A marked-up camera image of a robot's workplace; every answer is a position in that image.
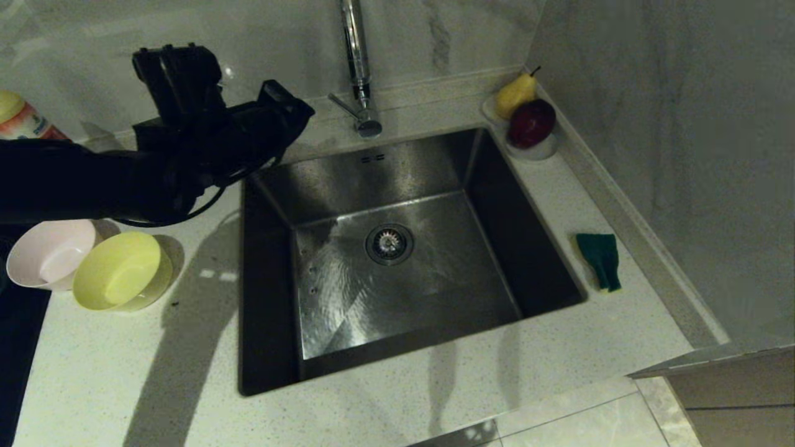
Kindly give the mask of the chrome kitchen faucet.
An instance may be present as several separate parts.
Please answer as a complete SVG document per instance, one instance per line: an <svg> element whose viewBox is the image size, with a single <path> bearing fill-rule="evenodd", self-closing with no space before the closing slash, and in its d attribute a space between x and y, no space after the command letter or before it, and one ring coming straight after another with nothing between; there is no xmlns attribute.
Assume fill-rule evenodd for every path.
<svg viewBox="0 0 795 447"><path fill-rule="evenodd" d="M370 91L371 73L360 0L338 0L338 3L355 104L349 105L333 93L327 98L354 119L354 130L360 138L378 138L383 133L383 126Z"/></svg>

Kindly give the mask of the orange label detergent bottle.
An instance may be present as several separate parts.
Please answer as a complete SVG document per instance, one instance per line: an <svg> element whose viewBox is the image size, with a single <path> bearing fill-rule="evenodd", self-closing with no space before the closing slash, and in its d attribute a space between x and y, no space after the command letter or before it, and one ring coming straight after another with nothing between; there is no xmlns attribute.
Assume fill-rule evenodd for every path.
<svg viewBox="0 0 795 447"><path fill-rule="evenodd" d="M0 89L0 140L19 139L70 140L22 96Z"/></svg>

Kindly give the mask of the yellow plastic bowl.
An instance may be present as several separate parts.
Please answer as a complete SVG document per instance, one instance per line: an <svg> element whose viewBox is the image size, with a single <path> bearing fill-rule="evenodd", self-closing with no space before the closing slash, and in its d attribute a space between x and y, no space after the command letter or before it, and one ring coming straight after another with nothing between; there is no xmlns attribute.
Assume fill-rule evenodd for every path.
<svg viewBox="0 0 795 447"><path fill-rule="evenodd" d="M153 235L125 232L94 247L72 284L79 306L95 312L135 312L158 300L173 276L173 263Z"/></svg>

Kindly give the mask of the pink plastic bowl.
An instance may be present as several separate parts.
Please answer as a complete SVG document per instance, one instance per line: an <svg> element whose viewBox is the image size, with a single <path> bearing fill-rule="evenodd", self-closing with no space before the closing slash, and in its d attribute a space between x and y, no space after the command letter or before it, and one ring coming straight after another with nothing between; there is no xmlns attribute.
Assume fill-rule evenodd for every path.
<svg viewBox="0 0 795 447"><path fill-rule="evenodd" d="M6 272L18 286L70 291L80 264L102 241L90 220L42 222L12 246Z"/></svg>

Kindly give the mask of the green and yellow sponge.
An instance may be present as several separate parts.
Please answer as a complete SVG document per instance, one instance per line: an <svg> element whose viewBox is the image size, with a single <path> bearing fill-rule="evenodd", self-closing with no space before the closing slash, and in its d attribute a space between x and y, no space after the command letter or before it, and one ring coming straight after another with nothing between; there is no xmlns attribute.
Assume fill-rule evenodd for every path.
<svg viewBox="0 0 795 447"><path fill-rule="evenodd" d="M600 291L615 292L622 289L616 235L577 233L575 241L580 254L593 269Z"/></svg>

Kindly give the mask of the metal sink drain strainer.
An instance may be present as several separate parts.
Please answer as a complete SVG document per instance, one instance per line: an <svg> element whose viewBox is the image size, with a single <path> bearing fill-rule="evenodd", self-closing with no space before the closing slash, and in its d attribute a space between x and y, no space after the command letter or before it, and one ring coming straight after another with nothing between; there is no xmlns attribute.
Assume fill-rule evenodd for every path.
<svg viewBox="0 0 795 447"><path fill-rule="evenodd" d="M387 223L375 227L364 246L366 254L378 265L397 266L412 255L414 235L403 225Z"/></svg>

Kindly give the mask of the stainless steel sink basin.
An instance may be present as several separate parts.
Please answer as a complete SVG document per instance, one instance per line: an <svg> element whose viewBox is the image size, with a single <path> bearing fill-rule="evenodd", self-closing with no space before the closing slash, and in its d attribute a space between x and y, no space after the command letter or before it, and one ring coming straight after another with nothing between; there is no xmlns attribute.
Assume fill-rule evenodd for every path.
<svg viewBox="0 0 795 447"><path fill-rule="evenodd" d="M414 235L397 266L365 251L384 224ZM241 229L247 397L587 299L484 128L263 169Z"/></svg>

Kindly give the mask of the yellow pear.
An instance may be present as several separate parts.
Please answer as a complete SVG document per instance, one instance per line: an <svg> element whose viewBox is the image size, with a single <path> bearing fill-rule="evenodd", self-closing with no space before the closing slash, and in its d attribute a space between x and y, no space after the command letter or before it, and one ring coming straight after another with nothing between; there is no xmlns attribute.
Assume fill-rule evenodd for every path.
<svg viewBox="0 0 795 447"><path fill-rule="evenodd" d="M538 84L536 74L541 68L542 66L538 66L532 71L523 71L497 92L494 113L500 119L509 120L520 105L536 99Z"/></svg>

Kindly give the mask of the dark red apple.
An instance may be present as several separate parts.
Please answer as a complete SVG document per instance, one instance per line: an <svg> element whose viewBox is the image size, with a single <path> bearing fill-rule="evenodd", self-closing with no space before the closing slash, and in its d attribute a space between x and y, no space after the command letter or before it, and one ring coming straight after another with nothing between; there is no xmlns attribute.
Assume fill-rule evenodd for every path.
<svg viewBox="0 0 795 447"><path fill-rule="evenodd" d="M506 139L519 149L529 149L548 138L557 123L554 107L544 99L520 105L509 119Z"/></svg>

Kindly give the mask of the small white dish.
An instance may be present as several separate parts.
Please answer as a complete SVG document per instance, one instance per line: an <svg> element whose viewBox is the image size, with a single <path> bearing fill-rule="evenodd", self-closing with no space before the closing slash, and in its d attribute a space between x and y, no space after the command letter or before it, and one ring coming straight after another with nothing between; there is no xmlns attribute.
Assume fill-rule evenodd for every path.
<svg viewBox="0 0 795 447"><path fill-rule="evenodd" d="M488 119L488 121L493 125L493 133L495 137L498 141L500 141L500 143L505 145L506 150L508 150L511 156L525 160L542 161L551 158L551 156L556 153L557 137L555 136L555 130L557 128L557 122L553 129L553 133L551 133L551 135L549 135L548 138L546 138L543 142L540 142L538 145L534 145L534 147L529 149L516 148L507 141L509 120L500 119L494 113L494 100L494 94L493 96L489 96L486 100L484 100L481 106L481 111L486 119Z"/></svg>

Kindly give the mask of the black induction cooktop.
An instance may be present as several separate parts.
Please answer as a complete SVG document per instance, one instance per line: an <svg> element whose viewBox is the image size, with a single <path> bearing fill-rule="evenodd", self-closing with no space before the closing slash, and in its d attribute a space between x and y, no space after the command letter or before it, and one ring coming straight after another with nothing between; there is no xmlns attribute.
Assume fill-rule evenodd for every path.
<svg viewBox="0 0 795 447"><path fill-rule="evenodd" d="M18 286L6 274L12 246L28 229L0 225L0 447L12 447L50 292Z"/></svg>

